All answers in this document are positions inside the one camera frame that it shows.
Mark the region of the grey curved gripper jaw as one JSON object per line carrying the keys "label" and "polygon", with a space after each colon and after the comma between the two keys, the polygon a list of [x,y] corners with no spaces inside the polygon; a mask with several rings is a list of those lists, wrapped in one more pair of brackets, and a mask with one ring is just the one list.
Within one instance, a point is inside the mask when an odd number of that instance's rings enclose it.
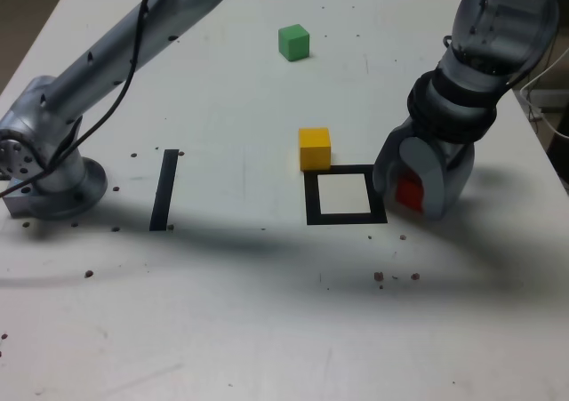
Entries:
{"label": "grey curved gripper jaw", "polygon": [[409,137],[400,144],[399,156],[421,181],[423,214],[428,219],[441,219],[456,203],[469,179],[475,147]]}
{"label": "grey curved gripper jaw", "polygon": [[399,153],[403,140],[413,137],[413,125],[402,123],[396,127],[385,140],[373,165],[373,186],[377,195],[386,201],[395,195],[401,180],[416,183],[416,175],[406,165]]}

